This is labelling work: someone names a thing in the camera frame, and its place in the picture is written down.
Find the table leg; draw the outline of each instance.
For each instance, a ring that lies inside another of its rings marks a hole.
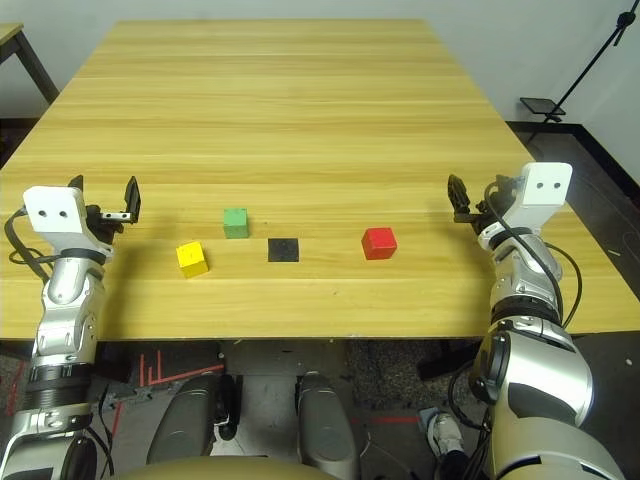
[[[60,92],[44,69],[42,63],[40,63],[40,59],[36,55],[36,52],[33,51],[33,48],[31,48],[27,37],[24,36],[24,33],[18,32],[14,36],[14,39],[20,47],[16,51],[16,54],[22,62],[22,65],[24,65],[24,68],[38,86],[44,98],[47,99],[47,102],[53,103]]]

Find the wooden block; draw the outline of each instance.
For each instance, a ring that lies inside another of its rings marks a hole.
[[[224,209],[224,236],[227,238],[249,238],[249,220],[246,208]]]
[[[209,271],[200,242],[191,242],[176,248],[178,265],[186,278],[195,277]]]
[[[362,237],[362,248],[367,260],[390,258],[398,248],[390,228],[368,228]]]

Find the dark floor mat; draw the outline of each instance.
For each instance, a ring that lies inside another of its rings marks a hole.
[[[452,340],[452,350],[462,348],[469,340]],[[356,405],[371,409],[418,409],[425,406],[445,406],[449,375],[422,381],[417,365],[442,356],[436,340],[363,340],[349,342],[347,361],[352,372]],[[460,379],[456,399],[474,402]]]

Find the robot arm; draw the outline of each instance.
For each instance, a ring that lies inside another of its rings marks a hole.
[[[478,214],[469,211],[462,180],[449,178],[454,221],[471,223],[496,270],[491,325],[469,375],[489,406],[492,478],[623,478],[578,428],[593,401],[591,371],[563,328],[562,269],[539,236],[564,204],[570,177],[567,164],[527,164],[519,178],[497,178]]]
[[[115,233],[123,231],[123,223],[138,220],[134,177],[125,200],[125,211],[118,213],[85,206],[80,176],[67,187],[30,188],[25,206],[5,225],[10,243],[45,285],[24,409],[14,417],[0,478],[95,476],[95,445],[84,431],[92,418],[86,396],[104,300],[103,265],[113,257]],[[54,255],[47,258],[54,261],[50,279],[13,231],[13,220],[25,212],[53,247]]]

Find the wooden table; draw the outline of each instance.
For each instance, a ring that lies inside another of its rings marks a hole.
[[[420,21],[128,22],[3,170],[1,213],[79,173],[87,203],[121,208],[137,176],[141,219],[107,265],[103,339],[472,336],[494,272],[452,222],[447,177],[479,200],[529,161]],[[224,239],[225,207],[248,208],[250,239]],[[364,259],[372,226],[394,229],[390,260]],[[544,235],[583,269],[571,330],[637,329],[635,296],[568,206]],[[269,237],[298,237],[300,262],[268,263]],[[175,247],[193,240],[211,270],[185,280]],[[0,336],[31,338],[41,284],[1,247]]]
[[[0,63],[15,53],[44,98],[51,103],[58,96],[58,88],[31,48],[22,32],[23,27],[22,23],[0,23]]]

